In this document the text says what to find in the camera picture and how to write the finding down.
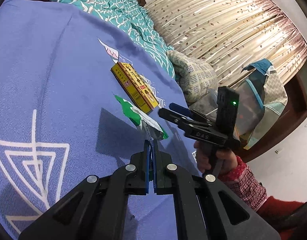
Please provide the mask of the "red plaid sleeve forearm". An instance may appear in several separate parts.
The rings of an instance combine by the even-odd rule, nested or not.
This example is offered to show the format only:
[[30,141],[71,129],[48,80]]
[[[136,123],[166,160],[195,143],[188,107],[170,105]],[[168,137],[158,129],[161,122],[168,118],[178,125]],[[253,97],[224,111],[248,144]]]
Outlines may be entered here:
[[220,181],[273,227],[281,239],[307,239],[307,219],[295,217],[304,203],[269,197],[250,167],[232,151],[218,151],[217,157],[223,160]]

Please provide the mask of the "person's right hand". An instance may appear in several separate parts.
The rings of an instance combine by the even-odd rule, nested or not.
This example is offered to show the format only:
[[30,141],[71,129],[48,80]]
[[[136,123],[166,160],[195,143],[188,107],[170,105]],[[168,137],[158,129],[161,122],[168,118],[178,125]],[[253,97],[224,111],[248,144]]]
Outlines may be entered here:
[[[194,148],[196,150],[197,168],[201,173],[209,171],[213,168],[213,164],[210,163],[210,150],[207,149],[208,145],[195,141]],[[215,153],[217,160],[222,164],[219,174],[226,174],[231,170],[237,168],[237,157],[235,153],[229,149],[220,149]]]

